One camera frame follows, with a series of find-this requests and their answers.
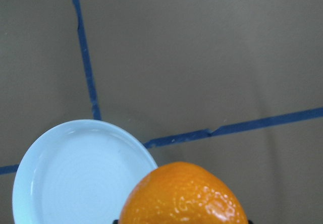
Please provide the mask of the blue plate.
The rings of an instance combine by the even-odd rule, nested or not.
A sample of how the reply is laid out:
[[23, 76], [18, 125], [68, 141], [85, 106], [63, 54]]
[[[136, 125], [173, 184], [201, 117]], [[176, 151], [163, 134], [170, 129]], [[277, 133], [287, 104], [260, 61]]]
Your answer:
[[16, 172], [15, 223], [113, 223], [157, 165], [142, 143], [103, 121], [75, 120], [43, 133]]

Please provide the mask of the orange fruit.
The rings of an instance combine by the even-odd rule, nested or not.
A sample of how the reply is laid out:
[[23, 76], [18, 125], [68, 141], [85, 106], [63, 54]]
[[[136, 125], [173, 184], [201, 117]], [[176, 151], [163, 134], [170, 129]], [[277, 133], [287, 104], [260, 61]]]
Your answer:
[[146, 175], [132, 190], [119, 223], [249, 223], [231, 189], [204, 168], [175, 162]]

